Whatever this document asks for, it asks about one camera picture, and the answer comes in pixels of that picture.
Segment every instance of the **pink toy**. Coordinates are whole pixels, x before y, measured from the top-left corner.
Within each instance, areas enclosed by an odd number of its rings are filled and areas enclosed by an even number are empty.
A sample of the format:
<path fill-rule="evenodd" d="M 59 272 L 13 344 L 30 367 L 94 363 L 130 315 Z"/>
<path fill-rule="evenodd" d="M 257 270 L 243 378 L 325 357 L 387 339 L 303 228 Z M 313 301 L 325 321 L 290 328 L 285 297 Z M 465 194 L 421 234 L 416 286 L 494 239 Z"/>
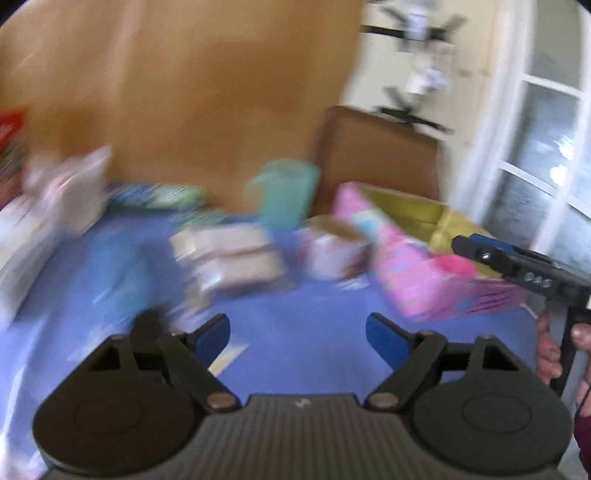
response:
<path fill-rule="evenodd" d="M 362 188 L 384 192 L 354 182 L 342 184 L 333 214 L 353 224 L 372 242 L 372 271 L 406 316 L 416 322 L 450 319 L 511 309 L 522 303 L 521 288 L 502 280 L 479 277 L 476 267 L 468 260 L 433 254 L 425 243 L 409 236 L 372 203 Z M 463 226 L 464 235 L 482 233 L 476 225 L 437 202 L 393 190 L 387 192 L 403 201 L 431 203 L 448 214 L 453 213 L 456 222 Z"/>

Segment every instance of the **clutter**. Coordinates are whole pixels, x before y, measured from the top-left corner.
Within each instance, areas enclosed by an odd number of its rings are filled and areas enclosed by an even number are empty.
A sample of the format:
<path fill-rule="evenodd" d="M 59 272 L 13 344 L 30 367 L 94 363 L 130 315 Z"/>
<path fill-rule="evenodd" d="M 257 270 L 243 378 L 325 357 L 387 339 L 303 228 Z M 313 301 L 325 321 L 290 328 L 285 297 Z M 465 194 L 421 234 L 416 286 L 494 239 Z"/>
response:
<path fill-rule="evenodd" d="M 182 230 L 189 226 L 218 225 L 227 217 L 227 214 L 222 209 L 211 208 L 177 212 L 173 215 L 172 222 L 176 229 Z"/>
<path fill-rule="evenodd" d="M 267 232 L 253 223 L 186 228 L 170 239 L 183 266 L 190 310 L 213 298 L 284 287 L 287 270 Z"/>
<path fill-rule="evenodd" d="M 368 288 L 370 285 L 369 278 L 367 275 L 360 275 L 355 278 L 349 278 L 342 280 L 336 284 L 340 290 L 363 290 Z"/>
<path fill-rule="evenodd" d="M 487 266 L 475 271 L 461 258 L 446 258 L 456 235 L 487 233 L 439 202 L 351 182 L 340 187 L 334 214 L 370 240 L 372 271 L 413 321 L 490 313 L 523 301 L 523 290 Z"/>
<path fill-rule="evenodd" d="M 431 42 L 442 41 L 452 42 L 452 35 L 462 27 L 467 18 L 462 15 L 452 16 L 441 27 L 429 27 L 429 16 L 431 11 L 437 8 L 434 2 L 429 0 L 413 0 L 408 3 L 407 13 L 404 14 L 391 6 L 382 7 L 382 11 L 393 20 L 399 23 L 400 29 L 376 27 L 374 25 L 363 25 L 361 31 L 376 35 L 385 35 L 392 38 L 402 39 L 401 51 L 410 51 L 410 41 Z"/>
<path fill-rule="evenodd" d="M 303 236 L 303 261 L 312 278 L 347 280 L 369 267 L 369 242 L 344 221 L 316 216 L 307 221 Z"/>
<path fill-rule="evenodd" d="M 308 217 L 316 194 L 320 172 L 305 161 L 275 160 L 253 179 L 251 187 L 263 186 L 259 215 L 263 223 L 284 228 L 298 228 Z"/>
<path fill-rule="evenodd" d="M 416 52 L 406 92 L 418 96 L 447 92 L 452 85 L 454 52 L 454 45 L 442 41 L 431 42 L 425 50 Z"/>
<path fill-rule="evenodd" d="M 439 145 L 408 125 L 330 109 L 313 156 L 322 171 L 313 214 L 330 213 L 339 185 L 353 180 L 438 200 Z"/>
<path fill-rule="evenodd" d="M 0 115 L 0 210 L 22 193 L 22 169 L 27 157 L 23 125 L 23 112 Z"/>
<path fill-rule="evenodd" d="M 17 197 L 0 210 L 0 326 L 14 320 L 58 240 L 31 199 Z"/>
<path fill-rule="evenodd" d="M 32 160 L 25 177 L 25 192 L 37 198 L 40 208 L 68 233 L 81 235 L 103 215 L 105 175 L 111 148 L 63 162 L 50 157 Z"/>
<path fill-rule="evenodd" d="M 419 116 L 414 115 L 416 110 L 420 107 L 418 103 L 409 104 L 407 103 L 398 93 L 398 89 L 396 87 L 386 87 L 384 89 L 386 94 L 390 97 L 393 103 L 396 104 L 398 108 L 390 108 L 390 107 L 379 107 L 379 112 L 384 115 L 389 115 L 394 117 L 399 123 L 407 124 L 407 125 L 425 125 L 426 127 L 433 128 L 435 130 L 439 130 L 445 134 L 452 134 L 453 130 L 444 127 L 436 122 L 432 122 L 425 118 L 421 118 Z"/>
<path fill-rule="evenodd" d="M 162 183 L 110 183 L 108 206 L 115 209 L 197 210 L 203 192 L 188 185 Z"/>
<path fill-rule="evenodd" d="M 357 55 L 365 0 L 306 2 L 27 2 L 2 26 L 0 106 L 31 107 L 35 146 L 109 141 L 113 179 L 201 185 L 248 213 L 250 179 L 307 153 Z"/>

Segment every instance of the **finger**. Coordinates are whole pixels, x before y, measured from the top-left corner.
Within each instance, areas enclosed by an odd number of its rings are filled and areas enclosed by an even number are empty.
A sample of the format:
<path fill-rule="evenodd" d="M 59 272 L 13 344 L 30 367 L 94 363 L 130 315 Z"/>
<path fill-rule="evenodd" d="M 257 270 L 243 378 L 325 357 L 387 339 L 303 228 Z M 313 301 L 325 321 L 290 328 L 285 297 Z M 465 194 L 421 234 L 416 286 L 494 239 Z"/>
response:
<path fill-rule="evenodd" d="M 538 338 L 538 355 L 555 362 L 560 360 L 560 348 L 552 340 L 549 333 L 540 334 Z"/>
<path fill-rule="evenodd" d="M 585 398 L 585 395 L 587 394 L 588 389 L 589 389 L 589 383 L 586 382 L 585 380 L 583 380 L 581 382 L 581 384 L 579 385 L 579 389 L 577 390 L 577 394 L 574 398 L 574 401 L 576 402 L 577 405 L 581 405 L 581 402 Z M 581 407 L 581 409 L 580 409 L 580 415 L 582 417 L 591 417 L 591 398 L 589 398 L 589 397 L 587 398 L 585 405 L 583 405 L 583 407 Z"/>
<path fill-rule="evenodd" d="M 544 375 L 544 374 L 543 374 L 542 372 L 540 372 L 540 371 L 537 371 L 537 372 L 535 373 L 535 375 L 536 375 L 536 377 L 538 377 L 538 378 L 539 378 L 539 379 L 542 381 L 542 383 L 543 383 L 544 385 L 550 385 L 550 380 L 552 380 L 550 377 L 548 377 L 547 375 Z"/>
<path fill-rule="evenodd" d="M 571 335 L 577 350 L 591 352 L 591 325 L 578 323 L 573 327 Z"/>
<path fill-rule="evenodd" d="M 536 318 L 535 323 L 538 327 L 538 333 L 550 331 L 550 321 L 548 320 L 548 312 L 543 311 L 540 316 Z"/>
<path fill-rule="evenodd" d="M 562 375 L 562 367 L 557 362 L 551 362 L 538 357 L 538 371 L 550 378 L 558 378 Z"/>

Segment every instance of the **maroon sleeve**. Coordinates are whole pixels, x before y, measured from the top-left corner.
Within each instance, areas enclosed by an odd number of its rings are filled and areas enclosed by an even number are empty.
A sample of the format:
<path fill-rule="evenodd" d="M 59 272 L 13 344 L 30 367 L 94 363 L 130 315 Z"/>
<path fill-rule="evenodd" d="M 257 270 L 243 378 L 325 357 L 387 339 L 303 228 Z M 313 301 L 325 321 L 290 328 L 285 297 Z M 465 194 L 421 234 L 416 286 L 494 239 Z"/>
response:
<path fill-rule="evenodd" d="M 579 458 L 587 474 L 591 472 L 591 417 L 578 417 L 574 421 L 574 438 L 579 444 Z"/>

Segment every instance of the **wooden wall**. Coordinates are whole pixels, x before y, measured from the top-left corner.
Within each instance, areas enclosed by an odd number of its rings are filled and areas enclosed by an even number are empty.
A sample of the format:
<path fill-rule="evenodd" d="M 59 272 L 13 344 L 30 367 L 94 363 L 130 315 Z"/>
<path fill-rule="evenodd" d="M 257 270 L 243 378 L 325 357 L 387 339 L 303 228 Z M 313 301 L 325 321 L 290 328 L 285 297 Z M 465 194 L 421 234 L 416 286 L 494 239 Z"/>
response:
<path fill-rule="evenodd" d="M 37 152 L 114 146 L 111 176 L 194 183 L 244 211 L 307 158 L 353 66 L 363 0 L 37 0 L 0 30 L 0 109 Z"/>

